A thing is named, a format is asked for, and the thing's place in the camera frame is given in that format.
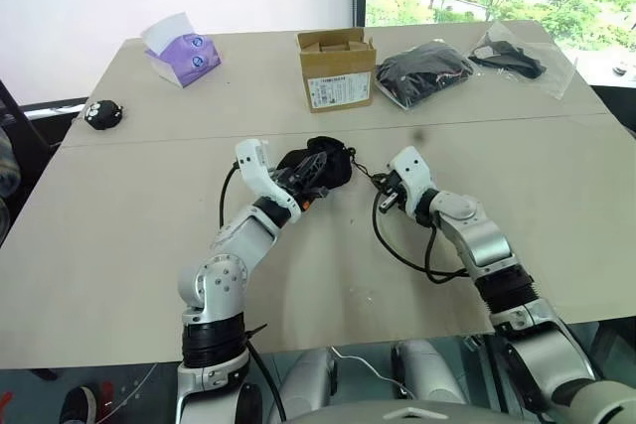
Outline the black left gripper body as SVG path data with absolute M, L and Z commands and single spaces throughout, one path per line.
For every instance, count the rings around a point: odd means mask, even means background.
M 318 179 L 320 176 L 315 181 L 296 181 L 294 179 L 294 169 L 292 168 L 275 170 L 270 174 L 273 182 L 297 202 L 313 202 L 317 199 L 323 199 L 310 197 L 310 189 L 319 186 Z

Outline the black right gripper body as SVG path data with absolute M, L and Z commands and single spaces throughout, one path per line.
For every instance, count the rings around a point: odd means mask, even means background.
M 381 183 L 381 193 L 385 198 L 379 205 L 381 213 L 387 213 L 397 206 L 405 214 L 413 214 L 413 179 L 399 173 L 388 173 Z

